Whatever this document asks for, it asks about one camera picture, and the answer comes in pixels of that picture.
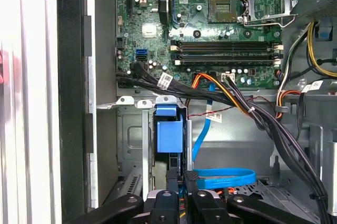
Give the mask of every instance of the motherboard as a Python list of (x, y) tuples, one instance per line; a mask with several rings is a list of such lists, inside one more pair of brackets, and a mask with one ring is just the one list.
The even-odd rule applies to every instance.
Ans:
[[(282, 12), (283, 0), (250, 3), (259, 20)], [(190, 85), (200, 73), (230, 77), (239, 88), (277, 88), (282, 58), (280, 25), (245, 25), (249, 0), (117, 0), (117, 71), (142, 61)], [(204, 80), (200, 83), (206, 87)], [(120, 88), (129, 88), (119, 83)]]

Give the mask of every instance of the screw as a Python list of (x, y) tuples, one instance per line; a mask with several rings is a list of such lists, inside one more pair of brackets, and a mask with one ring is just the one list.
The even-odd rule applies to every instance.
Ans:
[(243, 198), (242, 198), (242, 197), (239, 197), (239, 196), (234, 197), (234, 200), (235, 200), (236, 202), (238, 202), (238, 203), (242, 203), (242, 202), (244, 201)]
[(134, 203), (134, 202), (137, 202), (137, 199), (132, 196), (132, 197), (130, 197), (130, 199), (127, 200), (127, 202)]
[(198, 195), (199, 195), (200, 197), (205, 197), (205, 196), (206, 196), (206, 193), (205, 193), (204, 191), (199, 191), (199, 192), (198, 192)]

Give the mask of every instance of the cpu socket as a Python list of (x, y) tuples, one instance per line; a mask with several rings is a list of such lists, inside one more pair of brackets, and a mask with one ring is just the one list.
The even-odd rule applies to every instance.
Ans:
[(237, 0), (209, 0), (209, 23), (235, 23)]

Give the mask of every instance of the green circuit board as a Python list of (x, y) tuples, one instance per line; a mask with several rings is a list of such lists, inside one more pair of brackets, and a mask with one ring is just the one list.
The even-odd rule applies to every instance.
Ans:
[[(162, 72), (174, 79), (190, 85), (196, 73), (206, 72), (221, 77), (230, 74), (239, 88), (277, 88), (275, 71), (279, 65), (176, 65), (171, 59), (172, 40), (184, 42), (256, 41), (281, 43), (281, 29), (278, 26), (247, 28), (236, 22), (243, 6), (239, 0), (171, 0), (170, 23), (162, 25), (158, 12), (158, 0), (146, 0), (139, 4), (131, 0), (131, 13), (128, 0), (117, 0), (117, 39), (123, 43), (118, 52), (117, 71), (127, 72), (130, 63), (136, 60), (135, 50), (146, 49), (144, 62), (147, 70), (155, 77)], [(257, 17), (281, 12), (282, 0), (255, 0)], [(200, 37), (195, 38), (195, 31)], [(120, 88), (130, 87), (119, 83)]]

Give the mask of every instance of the white sticker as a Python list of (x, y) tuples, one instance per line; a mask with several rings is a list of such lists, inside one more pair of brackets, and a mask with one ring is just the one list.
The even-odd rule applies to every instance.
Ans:
[(222, 114), (219, 114), (219, 113), (207, 114), (206, 119), (215, 121), (217, 123), (222, 123)]
[(179, 4), (188, 4), (189, 0), (179, 0)]
[(167, 73), (162, 73), (162, 76), (160, 77), (157, 87), (167, 90), (173, 77)]
[(308, 91), (310, 91), (310, 87), (311, 87), (311, 85), (306, 85), (306, 86), (303, 88), (302, 92), (303, 92), (303, 93), (307, 93)]
[(321, 88), (322, 83), (323, 83), (322, 80), (315, 81), (314, 83), (311, 84), (310, 91), (319, 90)]

